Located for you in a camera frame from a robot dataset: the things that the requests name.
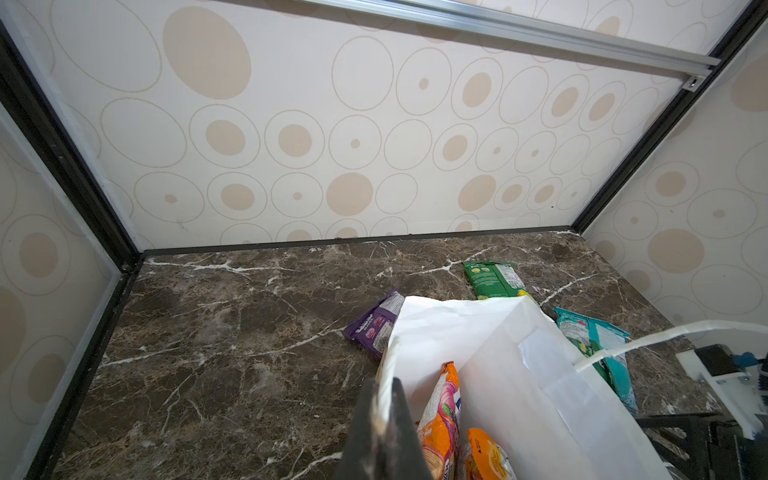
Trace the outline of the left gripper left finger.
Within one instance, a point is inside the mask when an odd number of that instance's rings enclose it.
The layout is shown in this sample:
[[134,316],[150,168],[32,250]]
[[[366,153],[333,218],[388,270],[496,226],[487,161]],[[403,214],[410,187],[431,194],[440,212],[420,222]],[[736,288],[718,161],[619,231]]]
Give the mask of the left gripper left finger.
[[339,463],[333,478],[340,480],[370,480],[377,478],[378,435],[373,426],[377,384],[367,379],[362,386],[349,424]]

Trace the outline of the Fox's fruits candy bag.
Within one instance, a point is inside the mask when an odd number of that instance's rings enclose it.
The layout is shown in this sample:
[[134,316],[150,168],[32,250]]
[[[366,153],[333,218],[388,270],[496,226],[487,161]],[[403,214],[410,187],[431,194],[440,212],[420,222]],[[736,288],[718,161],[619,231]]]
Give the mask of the Fox's fruits candy bag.
[[482,429],[470,428],[461,447],[456,478],[462,480],[515,480],[505,451]]

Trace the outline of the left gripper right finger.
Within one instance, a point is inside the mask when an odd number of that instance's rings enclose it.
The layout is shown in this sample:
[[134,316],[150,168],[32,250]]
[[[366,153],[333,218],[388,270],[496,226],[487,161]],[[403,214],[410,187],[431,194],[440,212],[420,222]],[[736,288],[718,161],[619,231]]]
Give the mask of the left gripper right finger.
[[392,383],[390,416],[386,430],[386,478],[431,479],[402,382]]

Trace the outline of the white paper gift bag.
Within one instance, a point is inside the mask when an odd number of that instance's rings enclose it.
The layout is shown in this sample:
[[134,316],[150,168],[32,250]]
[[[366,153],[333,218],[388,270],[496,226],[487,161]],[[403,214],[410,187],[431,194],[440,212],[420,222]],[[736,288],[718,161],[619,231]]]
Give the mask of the white paper gift bag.
[[665,479],[651,441],[592,360],[527,297],[438,301],[408,297],[380,367],[373,426],[385,441],[392,383],[412,421],[439,367],[453,361],[460,427],[481,427],[521,479]]

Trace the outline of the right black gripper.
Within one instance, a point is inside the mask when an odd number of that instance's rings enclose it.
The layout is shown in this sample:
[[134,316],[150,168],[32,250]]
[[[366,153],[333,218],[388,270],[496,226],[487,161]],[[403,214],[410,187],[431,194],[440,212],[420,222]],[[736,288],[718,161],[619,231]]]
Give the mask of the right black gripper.
[[716,413],[654,415],[636,422],[677,479],[765,479],[767,439],[748,439]]

